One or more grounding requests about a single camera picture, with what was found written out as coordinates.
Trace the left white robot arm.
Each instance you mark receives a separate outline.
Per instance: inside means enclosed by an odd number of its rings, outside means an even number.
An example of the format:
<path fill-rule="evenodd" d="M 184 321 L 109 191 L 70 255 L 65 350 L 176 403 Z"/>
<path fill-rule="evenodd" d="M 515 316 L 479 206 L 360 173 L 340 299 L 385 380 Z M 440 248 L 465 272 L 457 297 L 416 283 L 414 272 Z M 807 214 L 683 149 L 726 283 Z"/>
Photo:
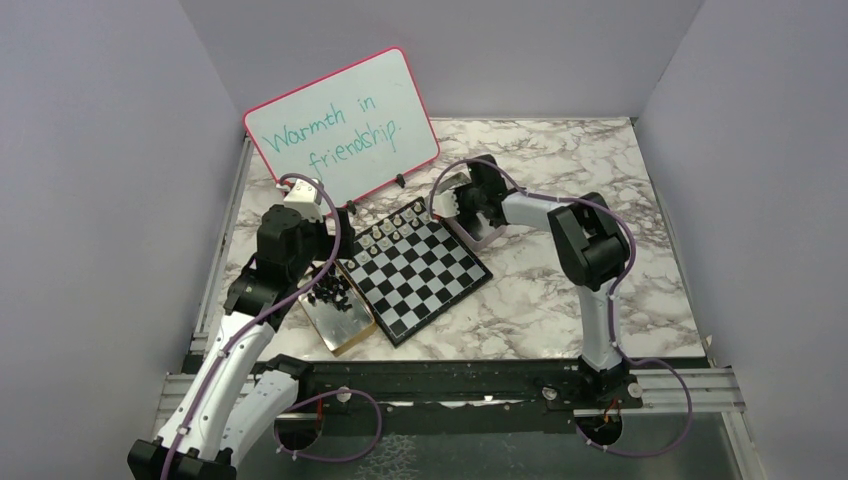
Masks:
<path fill-rule="evenodd" d="M 272 406 L 298 411 L 313 401 L 314 384 L 297 372 L 275 374 L 247 407 L 236 401 L 259 354 L 279 330 L 292 304 L 315 284 L 311 268 L 328 271 L 353 255 L 348 213 L 334 209 L 330 234 L 323 215 L 311 220 L 284 205 L 261 218 L 256 250 L 231 283 L 225 314 L 188 392 L 151 440 L 137 440 L 127 464 L 136 479 L 234 479 L 246 452 L 270 421 Z"/>

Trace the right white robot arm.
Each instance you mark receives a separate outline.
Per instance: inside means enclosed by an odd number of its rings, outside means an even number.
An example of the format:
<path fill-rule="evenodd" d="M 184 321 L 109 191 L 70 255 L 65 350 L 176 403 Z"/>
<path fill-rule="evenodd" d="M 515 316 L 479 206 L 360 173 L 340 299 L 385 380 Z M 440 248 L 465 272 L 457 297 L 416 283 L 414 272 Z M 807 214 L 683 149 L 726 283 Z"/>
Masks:
<path fill-rule="evenodd" d="M 615 290 L 628 272 L 631 246 L 604 198 L 531 193 L 513 183 L 491 155 L 468 159 L 470 182 L 454 190 L 458 214 L 480 214 L 494 227 L 518 225 L 551 235 L 560 267 L 577 288 L 582 347 L 577 393 L 587 405 L 624 402 L 634 382 L 618 334 Z"/>

